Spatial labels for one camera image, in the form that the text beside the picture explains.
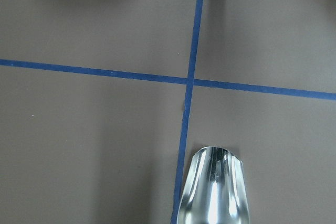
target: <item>blue line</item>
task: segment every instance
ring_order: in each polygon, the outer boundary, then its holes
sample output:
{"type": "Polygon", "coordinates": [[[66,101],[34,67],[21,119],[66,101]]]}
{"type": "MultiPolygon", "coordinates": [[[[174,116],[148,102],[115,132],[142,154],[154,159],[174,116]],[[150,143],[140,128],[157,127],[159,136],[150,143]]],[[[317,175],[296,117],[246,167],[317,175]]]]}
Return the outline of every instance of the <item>blue line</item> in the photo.
{"type": "Polygon", "coordinates": [[[336,93],[326,93],[318,91],[300,90],[300,89],[286,89],[269,86],[248,85],[241,83],[221,82],[221,81],[208,81],[208,80],[194,80],[195,86],[219,88],[219,89],[231,89],[231,90],[243,90],[258,93],[268,94],[281,94],[291,95],[294,97],[306,97],[317,98],[325,100],[336,100],[336,93]]]}
{"type": "Polygon", "coordinates": [[[157,76],[155,74],[147,74],[147,73],[131,73],[131,72],[113,71],[113,70],[105,70],[105,69],[83,68],[83,67],[46,64],[46,63],[36,63],[36,62],[29,62],[29,61],[0,59],[0,66],[90,74],[93,76],[107,76],[107,77],[117,77],[117,78],[133,79],[133,80],[187,84],[187,79],[181,78],[181,77],[157,76]]]}
{"type": "Polygon", "coordinates": [[[177,168],[176,168],[176,178],[175,178],[175,188],[174,188],[174,205],[173,205],[171,224],[177,223],[178,207],[180,205],[180,199],[181,199],[184,157],[185,157],[185,150],[186,150],[186,143],[187,143],[191,101],[192,101],[192,96],[193,96],[193,85],[194,85],[194,78],[195,78],[198,39],[200,37],[199,30],[201,26],[202,7],[203,7],[203,0],[196,0],[193,37],[192,37],[189,68],[188,68],[188,79],[187,79],[187,86],[185,90],[185,99],[184,99],[184,113],[182,117],[180,146],[178,149],[179,155],[177,158],[177,168]]]}

